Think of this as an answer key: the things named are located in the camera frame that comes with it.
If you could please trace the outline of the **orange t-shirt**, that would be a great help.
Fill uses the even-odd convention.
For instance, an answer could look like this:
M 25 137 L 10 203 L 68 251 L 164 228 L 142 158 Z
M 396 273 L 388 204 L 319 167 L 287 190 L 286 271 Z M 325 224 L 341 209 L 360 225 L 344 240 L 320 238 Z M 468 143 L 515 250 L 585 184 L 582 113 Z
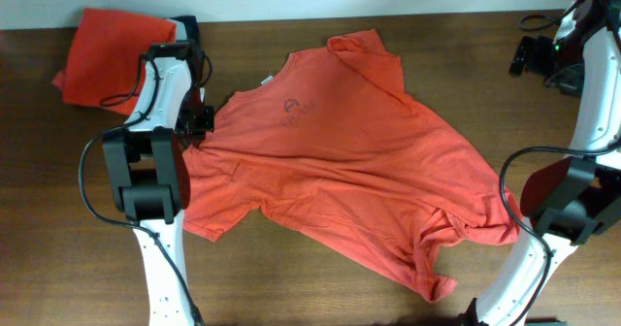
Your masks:
M 405 91 L 402 62 L 374 30 L 291 53 L 235 93 L 183 155 L 183 227 L 218 240 L 249 212 L 300 232 L 435 302 L 456 288 L 444 246 L 515 242 L 514 203 L 447 122 Z

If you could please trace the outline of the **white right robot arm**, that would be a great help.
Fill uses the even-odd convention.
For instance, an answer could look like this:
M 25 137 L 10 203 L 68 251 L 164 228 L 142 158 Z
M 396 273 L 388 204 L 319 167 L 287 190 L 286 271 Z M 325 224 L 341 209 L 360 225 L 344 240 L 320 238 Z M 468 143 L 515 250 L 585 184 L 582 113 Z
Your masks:
M 549 88 L 580 100 L 569 147 L 548 147 L 561 160 L 530 175 L 521 228 L 496 280 L 457 324 L 525 325 L 555 270 L 593 235 L 620 219 L 620 0 L 575 0 L 560 16 L 544 16 L 525 32 L 509 67 L 533 73 Z

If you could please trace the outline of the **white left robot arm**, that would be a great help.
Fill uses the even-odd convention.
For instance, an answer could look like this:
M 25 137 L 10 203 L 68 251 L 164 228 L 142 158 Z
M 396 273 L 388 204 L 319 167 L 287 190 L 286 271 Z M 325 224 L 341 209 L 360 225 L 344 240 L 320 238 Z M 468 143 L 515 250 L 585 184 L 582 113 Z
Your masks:
M 201 325 L 185 268 L 182 224 L 190 180 L 182 148 L 214 128 L 202 79 L 208 60 L 193 40 L 154 44 L 134 111 L 102 138 L 114 204 L 142 253 L 149 326 Z

